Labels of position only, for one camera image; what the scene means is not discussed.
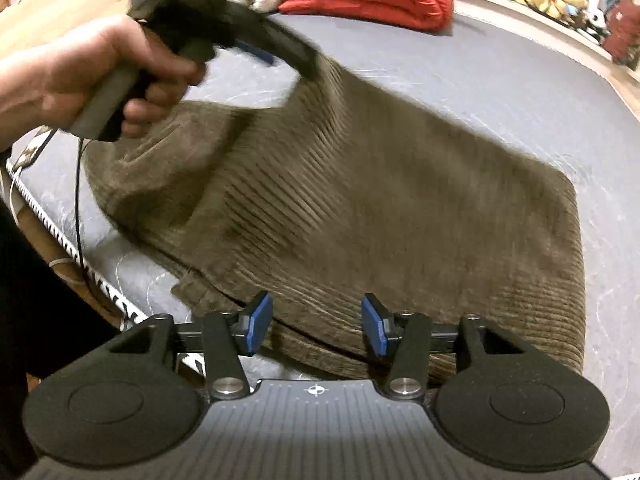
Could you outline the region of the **person's left hand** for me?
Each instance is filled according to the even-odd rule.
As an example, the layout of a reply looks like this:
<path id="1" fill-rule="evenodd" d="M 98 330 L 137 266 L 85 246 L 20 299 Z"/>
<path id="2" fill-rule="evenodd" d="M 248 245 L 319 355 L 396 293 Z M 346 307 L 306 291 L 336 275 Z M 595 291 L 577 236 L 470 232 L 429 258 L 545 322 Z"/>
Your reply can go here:
<path id="1" fill-rule="evenodd" d="M 141 98 L 125 105 L 122 134 L 130 138 L 144 136 L 166 118 L 206 75 L 205 65 L 175 55 L 132 18 L 99 18 L 48 44 L 2 58 L 2 151 L 39 126 L 66 130 L 98 83 L 122 63 L 155 78 Z"/>

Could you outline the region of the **left forearm black sleeve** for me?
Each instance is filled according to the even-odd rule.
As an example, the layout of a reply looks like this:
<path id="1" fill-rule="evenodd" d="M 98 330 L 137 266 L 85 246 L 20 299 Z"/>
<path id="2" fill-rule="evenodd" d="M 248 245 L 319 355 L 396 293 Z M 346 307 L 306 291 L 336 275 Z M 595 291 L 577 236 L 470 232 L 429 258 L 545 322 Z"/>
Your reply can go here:
<path id="1" fill-rule="evenodd" d="M 37 461 L 26 437 L 27 375 L 47 378 L 119 330 L 66 285 L 1 207 L 1 477 Z"/>

